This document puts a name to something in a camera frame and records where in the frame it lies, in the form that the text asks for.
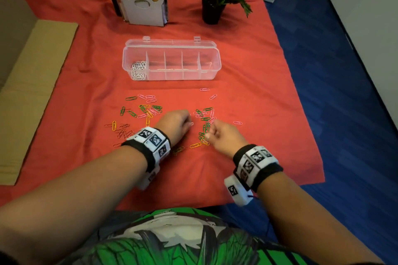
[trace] person's right arm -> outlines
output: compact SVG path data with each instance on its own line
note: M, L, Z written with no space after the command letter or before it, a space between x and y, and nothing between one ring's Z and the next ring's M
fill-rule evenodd
M233 157L248 144L236 127L215 120L206 139ZM283 172L267 177L257 195L280 243L319 264L382 263L369 248Z

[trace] forearm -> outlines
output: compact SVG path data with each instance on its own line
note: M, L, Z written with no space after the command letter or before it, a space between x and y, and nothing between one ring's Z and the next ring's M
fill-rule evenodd
M121 147L0 208L0 233L22 241L27 255L20 262L56 261L92 233L146 169L140 152ZM1 241L0 249L18 249Z
M279 241L320 264L382 262L284 173L258 187Z

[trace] person's right hand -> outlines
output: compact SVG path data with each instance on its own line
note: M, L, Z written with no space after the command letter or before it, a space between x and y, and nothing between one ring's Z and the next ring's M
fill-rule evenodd
M219 119L216 119L205 135L206 140L214 146L214 148L226 156L234 157L235 153L249 143L239 133L238 129Z

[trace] person's left hand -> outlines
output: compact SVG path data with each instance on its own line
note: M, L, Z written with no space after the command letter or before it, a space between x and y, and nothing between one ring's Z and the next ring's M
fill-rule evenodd
M155 126L169 137L172 147L182 139L190 127L191 116L188 110L167 112Z

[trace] white wall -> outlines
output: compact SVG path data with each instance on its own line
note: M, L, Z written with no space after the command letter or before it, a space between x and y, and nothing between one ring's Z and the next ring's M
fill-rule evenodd
M398 1L331 1L398 126Z

